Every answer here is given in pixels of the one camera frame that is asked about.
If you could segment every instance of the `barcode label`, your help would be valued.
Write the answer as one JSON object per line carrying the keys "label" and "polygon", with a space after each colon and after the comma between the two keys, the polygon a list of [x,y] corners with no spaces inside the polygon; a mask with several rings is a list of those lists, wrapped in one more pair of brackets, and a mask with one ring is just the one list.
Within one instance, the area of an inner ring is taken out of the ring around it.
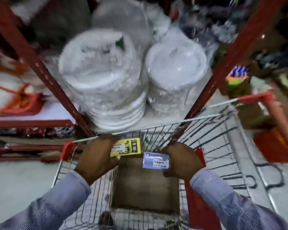
{"label": "barcode label", "polygon": [[111,152],[125,152],[125,144],[115,144]]}
{"label": "barcode label", "polygon": [[154,158],[153,167],[169,168],[169,160],[164,160],[162,158]]}

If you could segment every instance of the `yellow package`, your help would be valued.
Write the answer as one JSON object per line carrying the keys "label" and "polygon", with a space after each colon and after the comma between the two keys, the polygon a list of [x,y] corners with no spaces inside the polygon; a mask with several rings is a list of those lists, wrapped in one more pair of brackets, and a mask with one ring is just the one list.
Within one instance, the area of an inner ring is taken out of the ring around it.
{"label": "yellow package", "polygon": [[141,153],[140,138],[121,139],[115,143],[111,156],[126,156]]}

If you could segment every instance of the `sleeve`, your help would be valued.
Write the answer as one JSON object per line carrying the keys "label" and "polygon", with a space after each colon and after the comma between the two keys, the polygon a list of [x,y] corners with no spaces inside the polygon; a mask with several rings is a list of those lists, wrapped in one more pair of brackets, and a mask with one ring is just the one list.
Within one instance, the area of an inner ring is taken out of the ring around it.
{"label": "sleeve", "polygon": [[75,171],[68,173],[27,209],[0,224],[0,230],[56,230],[88,198],[91,189]]}
{"label": "sleeve", "polygon": [[199,170],[190,180],[190,185],[215,210],[227,230],[288,229],[288,223],[283,218],[235,193],[209,169]]}

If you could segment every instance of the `metal wire basket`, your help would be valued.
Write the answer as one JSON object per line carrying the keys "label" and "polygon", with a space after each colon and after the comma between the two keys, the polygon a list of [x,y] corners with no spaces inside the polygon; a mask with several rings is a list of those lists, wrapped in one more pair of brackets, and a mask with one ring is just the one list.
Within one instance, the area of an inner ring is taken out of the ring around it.
{"label": "metal wire basket", "polygon": [[[257,190],[262,189],[262,199],[266,199],[268,201],[267,206],[276,211],[269,190],[273,187],[283,186],[284,177],[281,170],[274,164],[254,162],[251,147],[246,140],[237,111],[233,105],[238,101],[244,103],[264,101],[268,103],[269,99],[266,99],[266,96],[247,96],[239,100],[233,99],[207,106],[193,119],[156,125],[136,131],[122,131],[115,134],[121,135],[122,138],[139,137],[142,141],[142,152],[159,151],[175,141],[185,143],[195,150],[201,148],[207,167],[223,178],[236,192],[252,199]],[[76,150],[77,147],[80,148],[79,143],[95,138],[81,139],[65,148],[53,185],[77,165],[77,156],[79,155]],[[265,166],[272,166],[279,171],[280,182],[278,184],[267,184],[265,182],[261,173],[261,168]],[[98,179],[91,186],[92,193],[87,201],[64,221],[61,229],[91,229],[98,227],[100,217],[104,217],[105,211],[109,211],[108,202],[111,198],[110,190],[114,177],[115,169]],[[109,222],[114,222],[112,225],[119,229],[195,228],[196,226],[189,225],[196,216],[188,206],[194,201],[191,200],[192,197],[188,195],[188,191],[186,192],[184,181],[181,180],[179,186],[180,215],[168,216],[147,211],[115,209],[110,210],[111,218],[108,217]]]}

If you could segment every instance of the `blue package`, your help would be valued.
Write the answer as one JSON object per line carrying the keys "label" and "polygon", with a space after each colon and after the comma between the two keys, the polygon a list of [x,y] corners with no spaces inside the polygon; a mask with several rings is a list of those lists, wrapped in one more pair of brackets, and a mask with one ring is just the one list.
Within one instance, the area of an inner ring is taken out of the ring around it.
{"label": "blue package", "polygon": [[169,168],[169,155],[163,153],[144,152],[143,168],[164,170]]}

